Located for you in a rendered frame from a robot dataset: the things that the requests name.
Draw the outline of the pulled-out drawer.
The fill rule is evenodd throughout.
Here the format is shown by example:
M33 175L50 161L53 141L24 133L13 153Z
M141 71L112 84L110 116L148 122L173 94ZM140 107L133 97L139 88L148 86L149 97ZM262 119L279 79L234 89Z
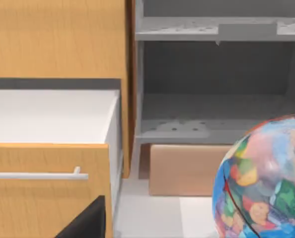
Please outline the pulled-out drawer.
M123 159L118 90L0 90L0 143L107 144L114 216Z

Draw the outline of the pale brown box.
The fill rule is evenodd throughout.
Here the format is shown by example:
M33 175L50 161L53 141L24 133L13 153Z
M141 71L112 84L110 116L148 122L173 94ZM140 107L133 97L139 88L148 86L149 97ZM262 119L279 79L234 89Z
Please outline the pale brown box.
M221 161L231 145L153 144L149 193L153 196L211 196Z

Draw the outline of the colourful globe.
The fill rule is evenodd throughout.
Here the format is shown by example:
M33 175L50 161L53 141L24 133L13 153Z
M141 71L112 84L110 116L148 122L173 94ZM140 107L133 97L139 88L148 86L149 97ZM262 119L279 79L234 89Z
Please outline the colourful globe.
M215 177L212 211L219 238L295 238L295 114L234 143Z

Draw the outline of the pale wooden drawer front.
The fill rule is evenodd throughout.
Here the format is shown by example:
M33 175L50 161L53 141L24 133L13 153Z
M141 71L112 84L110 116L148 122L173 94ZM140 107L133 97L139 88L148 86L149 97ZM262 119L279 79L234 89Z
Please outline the pale wooden drawer front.
M113 237L107 144L0 143L0 172L72 173L87 180L0 179L0 238L55 238L98 196Z

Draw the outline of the grey open shelves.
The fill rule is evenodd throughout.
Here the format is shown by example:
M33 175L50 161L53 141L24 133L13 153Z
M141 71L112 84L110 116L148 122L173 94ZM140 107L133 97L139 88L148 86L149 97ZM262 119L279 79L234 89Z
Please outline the grey open shelves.
M295 113L295 0L136 0L136 142L231 144Z

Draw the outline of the wooden cupboard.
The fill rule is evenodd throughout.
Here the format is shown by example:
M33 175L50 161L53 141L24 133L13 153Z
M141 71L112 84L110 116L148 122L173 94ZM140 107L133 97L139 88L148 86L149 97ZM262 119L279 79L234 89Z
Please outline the wooden cupboard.
M0 78L116 78L131 169L127 0L0 0Z

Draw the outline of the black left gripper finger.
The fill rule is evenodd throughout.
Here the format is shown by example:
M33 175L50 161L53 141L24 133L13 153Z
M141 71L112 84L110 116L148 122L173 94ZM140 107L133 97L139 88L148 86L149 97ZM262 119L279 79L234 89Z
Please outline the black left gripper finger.
M105 238L105 197L98 196L54 238Z

